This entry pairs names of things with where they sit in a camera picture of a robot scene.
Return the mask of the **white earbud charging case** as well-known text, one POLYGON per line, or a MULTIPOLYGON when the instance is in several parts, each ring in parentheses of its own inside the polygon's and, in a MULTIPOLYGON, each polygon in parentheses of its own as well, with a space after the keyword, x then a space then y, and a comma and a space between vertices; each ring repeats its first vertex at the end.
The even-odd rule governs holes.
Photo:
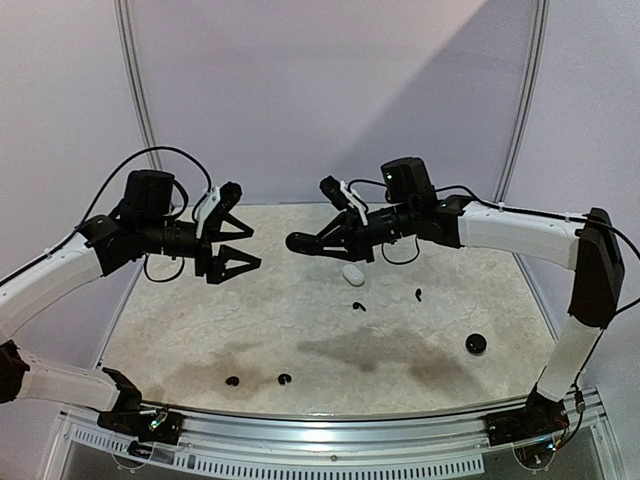
POLYGON ((342 276, 349 285, 354 287, 362 286, 365 283, 363 272, 353 264, 347 264, 342 267, 342 276))

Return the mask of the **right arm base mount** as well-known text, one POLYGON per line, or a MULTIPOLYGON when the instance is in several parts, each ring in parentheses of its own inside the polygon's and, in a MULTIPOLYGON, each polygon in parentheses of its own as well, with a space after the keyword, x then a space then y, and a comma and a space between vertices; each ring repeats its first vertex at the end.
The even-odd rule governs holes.
POLYGON ((544 437, 569 424, 564 401, 546 398, 537 387, 529 393, 523 406, 489 413, 482 421, 491 446, 544 437))

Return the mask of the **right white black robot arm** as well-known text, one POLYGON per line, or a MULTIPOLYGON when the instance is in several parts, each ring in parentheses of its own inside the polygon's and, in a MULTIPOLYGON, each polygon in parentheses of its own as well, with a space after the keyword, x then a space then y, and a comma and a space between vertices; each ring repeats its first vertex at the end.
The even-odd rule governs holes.
POLYGON ((517 427, 537 436, 556 417, 559 404, 576 383, 599 339, 619 314, 625 267, 621 233, 608 213, 552 213, 492 203, 462 185, 437 188, 422 159, 404 157, 381 167, 387 207, 372 210, 354 184, 327 176, 320 191, 337 216, 308 249, 312 255, 349 262, 374 259, 373 250, 398 239, 454 249, 484 248, 545 260, 573 274, 568 319, 534 384, 530 404, 517 415, 517 427))

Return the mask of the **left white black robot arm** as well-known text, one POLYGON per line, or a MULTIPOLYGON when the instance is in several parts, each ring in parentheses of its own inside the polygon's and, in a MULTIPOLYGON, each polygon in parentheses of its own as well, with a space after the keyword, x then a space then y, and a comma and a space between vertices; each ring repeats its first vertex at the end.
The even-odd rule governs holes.
POLYGON ((239 184, 210 188, 191 221, 172 213, 182 185, 171 173, 129 173, 123 198, 108 215, 84 220, 64 242, 1 286, 1 400, 39 399, 108 411, 128 434, 148 426, 140 392, 115 370, 88 370, 41 359, 15 344, 14 335, 33 317, 79 287, 107 277, 146 255, 194 262, 195 274, 219 285, 260 267, 259 258, 229 241, 253 230, 231 211, 242 196, 239 184))

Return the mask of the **black oval charging case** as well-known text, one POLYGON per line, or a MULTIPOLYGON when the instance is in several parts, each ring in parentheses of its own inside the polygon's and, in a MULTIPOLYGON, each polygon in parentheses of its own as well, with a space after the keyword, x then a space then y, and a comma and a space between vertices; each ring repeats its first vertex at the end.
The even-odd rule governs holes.
POLYGON ((319 256, 324 251, 320 237, 302 232, 290 233, 285 245, 291 252, 308 256, 319 256))

